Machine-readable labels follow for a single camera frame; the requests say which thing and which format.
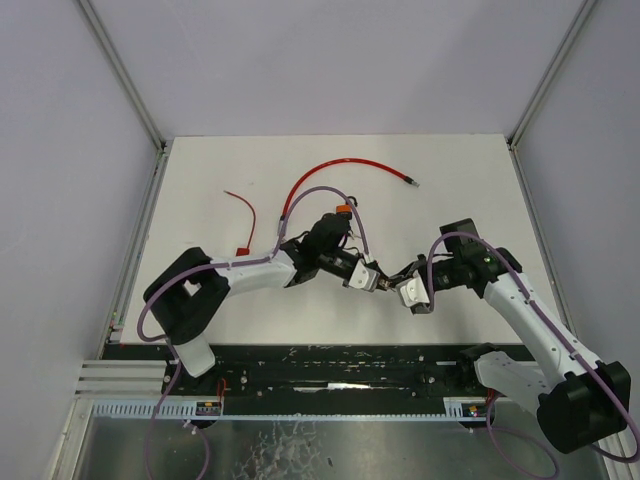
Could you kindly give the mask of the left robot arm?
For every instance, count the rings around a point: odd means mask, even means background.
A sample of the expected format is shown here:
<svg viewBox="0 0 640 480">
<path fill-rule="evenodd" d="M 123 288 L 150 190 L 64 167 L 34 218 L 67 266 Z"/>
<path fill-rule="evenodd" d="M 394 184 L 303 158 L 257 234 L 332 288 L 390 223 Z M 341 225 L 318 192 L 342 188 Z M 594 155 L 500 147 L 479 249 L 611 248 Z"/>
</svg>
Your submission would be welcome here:
<svg viewBox="0 0 640 480">
<path fill-rule="evenodd" d="M 186 372 L 200 377 L 216 364 L 204 332 L 224 300 L 257 290 L 301 285 L 325 271 L 348 288 L 390 288 L 378 263 L 344 248 L 350 219 L 326 213 L 309 231 L 263 257 L 216 263 L 199 247 L 181 254 L 143 293 L 142 316 L 151 313 Z"/>
</svg>

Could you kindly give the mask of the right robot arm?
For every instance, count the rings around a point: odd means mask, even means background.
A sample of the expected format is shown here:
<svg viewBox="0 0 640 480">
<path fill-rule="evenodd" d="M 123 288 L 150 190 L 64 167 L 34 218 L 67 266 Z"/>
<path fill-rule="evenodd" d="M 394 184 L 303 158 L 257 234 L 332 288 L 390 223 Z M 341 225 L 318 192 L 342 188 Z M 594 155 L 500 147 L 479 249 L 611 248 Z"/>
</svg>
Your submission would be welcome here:
<svg viewBox="0 0 640 480">
<path fill-rule="evenodd" d="M 471 356 L 478 382 L 532 413 L 561 453 L 596 447 L 598 441 L 639 428 L 629 413 L 631 376 L 618 362 L 606 363 L 581 343 L 540 299 L 521 265 L 504 248 L 480 238 L 464 219 L 440 229 L 436 251 L 393 275 L 390 286 L 415 314 L 434 310 L 440 291 L 464 286 L 492 307 L 517 334 L 537 363 L 524 367 L 485 344 Z"/>
</svg>

